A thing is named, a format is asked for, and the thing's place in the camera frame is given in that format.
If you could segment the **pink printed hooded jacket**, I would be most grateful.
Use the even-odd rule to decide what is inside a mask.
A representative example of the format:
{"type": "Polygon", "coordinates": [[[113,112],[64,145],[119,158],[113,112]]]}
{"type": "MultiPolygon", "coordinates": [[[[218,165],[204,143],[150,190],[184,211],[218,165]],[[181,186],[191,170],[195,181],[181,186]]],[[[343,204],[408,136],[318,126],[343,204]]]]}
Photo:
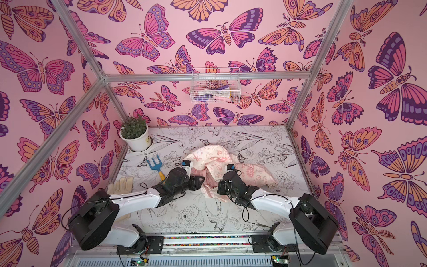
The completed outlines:
{"type": "Polygon", "coordinates": [[[228,164],[234,164],[237,170],[241,171],[240,177],[247,185],[272,188],[278,184],[267,168],[257,164],[240,163],[236,155],[230,154],[220,145],[208,145],[196,149],[184,159],[192,162],[193,175],[205,178],[201,192],[206,198],[223,202],[229,200],[226,196],[217,193],[219,182],[226,173],[228,164]]]}

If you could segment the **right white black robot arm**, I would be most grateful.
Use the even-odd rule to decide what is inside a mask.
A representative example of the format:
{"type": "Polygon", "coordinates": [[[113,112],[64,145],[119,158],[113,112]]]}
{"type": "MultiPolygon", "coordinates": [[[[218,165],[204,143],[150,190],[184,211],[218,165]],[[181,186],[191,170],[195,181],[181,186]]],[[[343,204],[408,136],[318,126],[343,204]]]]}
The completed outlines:
{"type": "Polygon", "coordinates": [[[267,235],[270,245],[286,246],[301,241],[317,254],[327,253],[339,223],[315,197],[310,194],[303,194],[299,198],[274,194],[245,184],[240,175],[235,165],[228,165],[228,170],[219,182],[218,194],[227,196],[246,212],[250,209],[268,211],[292,223],[293,238],[290,230],[279,222],[275,223],[267,235]]]}

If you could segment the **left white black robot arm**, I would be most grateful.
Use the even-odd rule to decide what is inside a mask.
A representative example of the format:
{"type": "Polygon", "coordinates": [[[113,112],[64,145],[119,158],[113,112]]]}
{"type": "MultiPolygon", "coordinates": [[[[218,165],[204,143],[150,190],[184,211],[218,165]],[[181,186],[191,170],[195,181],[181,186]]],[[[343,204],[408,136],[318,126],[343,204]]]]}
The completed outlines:
{"type": "Polygon", "coordinates": [[[122,225],[117,219],[143,209],[162,207],[187,191],[201,189],[205,178],[192,176],[188,167],[172,169],[165,180],[145,191],[109,195],[95,193],[67,223],[80,249],[92,250],[99,245],[115,245],[137,254],[147,250],[149,241],[136,224],[122,225]]]}

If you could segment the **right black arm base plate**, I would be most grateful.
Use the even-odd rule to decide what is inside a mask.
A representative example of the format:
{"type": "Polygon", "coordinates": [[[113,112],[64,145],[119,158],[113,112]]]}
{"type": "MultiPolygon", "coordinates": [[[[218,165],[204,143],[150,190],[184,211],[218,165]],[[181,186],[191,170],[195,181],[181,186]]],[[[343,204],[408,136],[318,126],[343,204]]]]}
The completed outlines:
{"type": "Polygon", "coordinates": [[[271,235],[252,235],[249,242],[255,253],[296,252],[295,244],[280,245],[271,235]]]}

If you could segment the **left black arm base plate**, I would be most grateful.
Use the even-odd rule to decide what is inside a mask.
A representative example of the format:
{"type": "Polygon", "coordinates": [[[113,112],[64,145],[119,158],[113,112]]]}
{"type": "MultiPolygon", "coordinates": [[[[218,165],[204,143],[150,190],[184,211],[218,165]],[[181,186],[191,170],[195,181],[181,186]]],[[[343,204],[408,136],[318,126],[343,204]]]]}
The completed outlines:
{"type": "Polygon", "coordinates": [[[133,246],[126,248],[118,245],[117,255],[140,255],[140,254],[161,254],[163,249],[164,236],[141,237],[133,246]]]}

